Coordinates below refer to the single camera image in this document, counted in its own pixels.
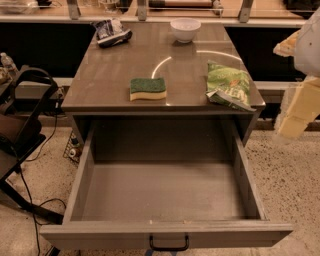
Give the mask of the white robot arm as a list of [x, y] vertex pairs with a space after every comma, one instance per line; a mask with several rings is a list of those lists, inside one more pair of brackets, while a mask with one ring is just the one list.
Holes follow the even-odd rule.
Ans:
[[302, 82], [286, 89], [276, 118], [275, 136], [288, 142], [299, 138], [320, 115], [320, 8], [273, 52], [292, 57], [294, 68], [306, 75]]

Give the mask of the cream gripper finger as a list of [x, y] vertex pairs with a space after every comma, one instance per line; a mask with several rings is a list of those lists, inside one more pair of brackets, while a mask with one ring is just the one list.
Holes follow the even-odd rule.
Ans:
[[306, 77], [295, 88], [290, 88], [277, 118], [277, 136], [297, 139], [320, 115], [320, 78]]
[[278, 43], [274, 47], [273, 53], [282, 57], [293, 56], [298, 35], [299, 31], [296, 31], [292, 33], [289, 37]]

